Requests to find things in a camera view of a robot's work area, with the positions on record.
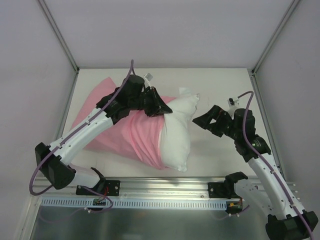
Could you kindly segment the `pink pillowcase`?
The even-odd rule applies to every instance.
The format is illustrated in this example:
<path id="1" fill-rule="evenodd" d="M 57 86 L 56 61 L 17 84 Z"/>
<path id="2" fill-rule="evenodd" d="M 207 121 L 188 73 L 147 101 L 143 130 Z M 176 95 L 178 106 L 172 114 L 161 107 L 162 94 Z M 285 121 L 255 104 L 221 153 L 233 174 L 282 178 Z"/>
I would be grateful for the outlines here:
<path id="1" fill-rule="evenodd" d="M 102 80 L 86 98 L 71 128 L 78 126 L 102 97 L 115 90 L 116 84 L 110 77 Z M 127 117 L 99 134 L 84 148 L 113 153 L 163 170 L 165 165 L 161 157 L 160 138 L 164 123 L 163 115 L 148 117 L 142 110 L 131 111 Z"/>

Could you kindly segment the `white pillow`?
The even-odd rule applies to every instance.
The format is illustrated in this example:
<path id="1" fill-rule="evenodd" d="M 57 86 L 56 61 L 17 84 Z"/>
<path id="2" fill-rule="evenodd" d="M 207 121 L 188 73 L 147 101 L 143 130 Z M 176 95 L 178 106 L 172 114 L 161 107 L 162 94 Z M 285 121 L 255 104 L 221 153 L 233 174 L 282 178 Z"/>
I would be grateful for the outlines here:
<path id="1" fill-rule="evenodd" d="M 179 172 L 188 170 L 187 161 L 191 151 L 191 138 L 188 124 L 192 120 L 200 95 L 189 88 L 179 88 L 179 97 L 167 105 L 172 113 L 164 114 L 164 124 L 159 136 L 159 150 L 165 167 Z"/>

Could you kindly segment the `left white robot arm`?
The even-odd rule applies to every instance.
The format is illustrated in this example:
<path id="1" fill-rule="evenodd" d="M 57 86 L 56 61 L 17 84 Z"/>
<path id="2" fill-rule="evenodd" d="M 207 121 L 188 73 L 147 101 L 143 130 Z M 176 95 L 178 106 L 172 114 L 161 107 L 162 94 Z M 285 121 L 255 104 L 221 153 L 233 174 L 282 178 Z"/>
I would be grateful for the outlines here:
<path id="1" fill-rule="evenodd" d="M 82 168 L 72 164 L 86 145 L 105 130 L 126 118 L 131 111 L 143 111 L 148 117 L 171 114 L 153 86 L 145 86 L 145 79 L 131 74 L 101 98 L 88 116 L 60 139 L 35 147 L 38 169 L 56 190 L 69 185 L 86 187 L 93 195 L 104 191 L 104 176 L 94 167 Z"/>

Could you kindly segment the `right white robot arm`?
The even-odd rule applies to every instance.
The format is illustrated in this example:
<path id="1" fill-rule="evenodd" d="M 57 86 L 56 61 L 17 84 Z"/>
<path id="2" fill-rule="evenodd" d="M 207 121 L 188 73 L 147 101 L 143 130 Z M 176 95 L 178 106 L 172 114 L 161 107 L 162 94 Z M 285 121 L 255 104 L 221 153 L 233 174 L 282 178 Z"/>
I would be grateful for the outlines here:
<path id="1" fill-rule="evenodd" d="M 271 240 L 313 239 L 319 219 L 307 211 L 288 187 L 276 166 L 267 142 L 256 134 L 256 119 L 251 110 L 238 108 L 232 114 L 214 105 L 193 123 L 217 137 L 234 141 L 236 151 L 251 167 L 264 193 L 241 171 L 225 176 L 224 182 L 208 183 L 211 198 L 241 198 L 267 219 L 265 230 Z"/>

